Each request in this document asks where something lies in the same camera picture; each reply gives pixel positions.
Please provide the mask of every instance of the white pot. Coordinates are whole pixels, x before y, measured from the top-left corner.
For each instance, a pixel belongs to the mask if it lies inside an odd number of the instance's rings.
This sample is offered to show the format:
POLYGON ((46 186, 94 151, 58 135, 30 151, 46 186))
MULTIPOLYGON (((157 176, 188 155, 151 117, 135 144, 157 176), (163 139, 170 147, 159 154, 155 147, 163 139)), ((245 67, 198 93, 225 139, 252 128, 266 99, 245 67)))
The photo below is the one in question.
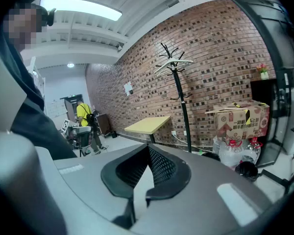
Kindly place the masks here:
POLYGON ((269 79, 269 74, 268 72, 262 72, 260 73, 261 79, 265 80, 265 79, 269 79))

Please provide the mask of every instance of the plastic water bottle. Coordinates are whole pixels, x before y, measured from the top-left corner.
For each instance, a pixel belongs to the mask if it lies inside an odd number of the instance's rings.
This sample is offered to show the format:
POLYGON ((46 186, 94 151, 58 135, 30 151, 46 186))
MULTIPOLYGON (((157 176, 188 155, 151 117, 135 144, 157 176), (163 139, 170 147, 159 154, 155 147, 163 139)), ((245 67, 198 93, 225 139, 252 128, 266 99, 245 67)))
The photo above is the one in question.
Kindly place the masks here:
POLYGON ((220 145, 220 160, 221 163, 235 169, 242 158, 242 141, 236 143, 235 140, 230 140, 229 145, 222 142, 220 145))
POLYGON ((214 143, 212 145, 212 152, 214 152, 214 153, 216 153, 216 154, 219 155, 221 140, 219 140, 217 138, 217 136, 215 136, 213 140, 214 140, 214 143))
POLYGON ((242 162, 249 161, 253 164, 257 163, 260 156, 262 143, 257 141, 257 138, 252 138, 250 144, 242 152, 242 162))

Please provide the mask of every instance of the potted plant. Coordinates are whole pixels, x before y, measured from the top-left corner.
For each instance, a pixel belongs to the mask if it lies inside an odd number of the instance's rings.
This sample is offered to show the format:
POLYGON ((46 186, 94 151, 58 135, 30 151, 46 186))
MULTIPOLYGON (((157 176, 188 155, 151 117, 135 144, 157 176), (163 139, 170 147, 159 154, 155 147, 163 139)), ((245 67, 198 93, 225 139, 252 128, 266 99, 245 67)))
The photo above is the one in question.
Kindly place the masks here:
POLYGON ((257 66, 257 71, 260 73, 261 79, 269 79, 266 65, 261 64, 260 66, 257 66))

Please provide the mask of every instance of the ceiling light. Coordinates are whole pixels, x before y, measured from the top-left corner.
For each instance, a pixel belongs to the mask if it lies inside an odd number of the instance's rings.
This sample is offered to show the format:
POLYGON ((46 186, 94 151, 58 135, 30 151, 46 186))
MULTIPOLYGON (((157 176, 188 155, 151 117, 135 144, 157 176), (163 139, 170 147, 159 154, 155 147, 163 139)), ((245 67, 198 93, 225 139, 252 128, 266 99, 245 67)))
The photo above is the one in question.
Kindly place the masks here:
POLYGON ((57 10, 76 11, 89 13, 117 21, 122 16, 121 11, 105 5, 85 0, 40 0, 40 6, 47 11, 57 10))

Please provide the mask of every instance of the black pole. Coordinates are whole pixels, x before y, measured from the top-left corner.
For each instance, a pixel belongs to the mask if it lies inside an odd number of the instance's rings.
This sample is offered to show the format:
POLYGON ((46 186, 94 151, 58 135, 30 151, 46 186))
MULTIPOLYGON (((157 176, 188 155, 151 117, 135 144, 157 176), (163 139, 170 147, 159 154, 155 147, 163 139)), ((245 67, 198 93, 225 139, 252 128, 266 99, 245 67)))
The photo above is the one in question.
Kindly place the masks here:
POLYGON ((185 105, 185 101, 184 101, 184 95, 183 95, 183 90, 182 90, 180 78, 178 77, 176 68, 171 69, 171 70, 173 72, 173 77, 174 77, 174 80, 175 80, 175 83, 176 83, 176 88, 177 88, 178 95, 181 98, 181 107, 182 107, 183 116, 184 116, 188 152, 192 152, 190 124, 188 123, 188 115, 187 115, 187 110, 186 110, 186 105, 185 105))
POLYGON ((149 137, 150 137, 151 143, 156 143, 155 137, 153 136, 153 134, 150 134, 149 137))

